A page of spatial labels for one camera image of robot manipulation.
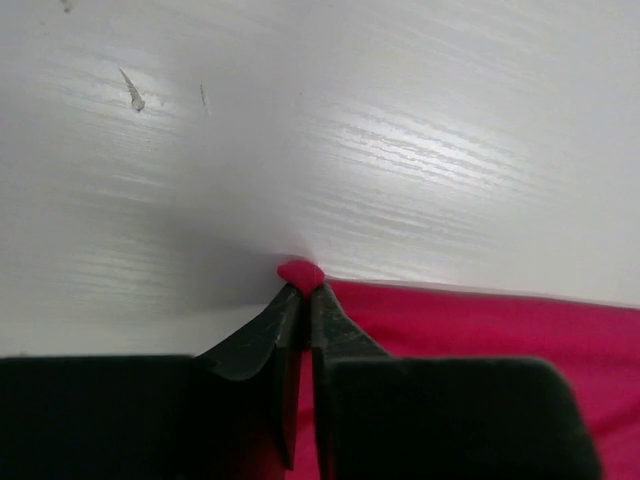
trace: scratch mark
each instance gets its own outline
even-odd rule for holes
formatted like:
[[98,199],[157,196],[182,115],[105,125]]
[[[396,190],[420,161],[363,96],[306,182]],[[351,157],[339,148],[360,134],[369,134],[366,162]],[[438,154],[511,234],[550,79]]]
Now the scratch mark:
[[202,105],[204,105],[204,109],[207,112],[208,116],[211,116],[211,109],[209,108],[209,101],[207,99],[207,94],[204,91],[204,87],[200,84],[200,98],[202,99]]
[[64,13],[69,13],[73,9],[73,3],[69,0],[60,0],[62,7],[64,9]]
[[145,106],[145,101],[142,100],[142,97],[140,96],[138,89],[135,87],[131,79],[127,77],[127,74],[124,73],[121,68],[119,70],[120,70],[120,73],[122,74],[122,78],[124,78],[124,83],[127,84],[129,95],[131,95],[131,106],[136,112],[141,112]]

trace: pink fabric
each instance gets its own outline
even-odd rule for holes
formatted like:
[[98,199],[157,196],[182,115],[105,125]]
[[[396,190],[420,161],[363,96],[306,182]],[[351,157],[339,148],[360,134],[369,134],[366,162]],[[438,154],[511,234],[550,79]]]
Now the pink fabric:
[[[331,282],[346,313],[398,356],[534,355],[569,379],[609,480],[640,479],[640,311],[555,300]],[[319,479],[311,359],[303,358],[296,469]]]
[[280,265],[278,275],[285,282],[295,285],[305,298],[324,283],[324,272],[307,260],[292,260]]

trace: wood grain texture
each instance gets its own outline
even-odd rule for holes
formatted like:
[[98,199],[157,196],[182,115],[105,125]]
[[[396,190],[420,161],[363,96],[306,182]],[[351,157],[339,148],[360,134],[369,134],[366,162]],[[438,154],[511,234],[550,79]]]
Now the wood grain texture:
[[632,0],[10,2],[0,354],[199,351],[291,255],[640,304],[639,32]]

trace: pink tip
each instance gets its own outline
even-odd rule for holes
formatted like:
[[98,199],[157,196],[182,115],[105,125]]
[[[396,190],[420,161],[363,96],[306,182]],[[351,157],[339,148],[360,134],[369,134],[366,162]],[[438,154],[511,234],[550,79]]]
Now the pink tip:
[[278,275],[285,282],[292,283],[305,298],[324,283],[324,272],[306,260],[292,260],[280,265]]

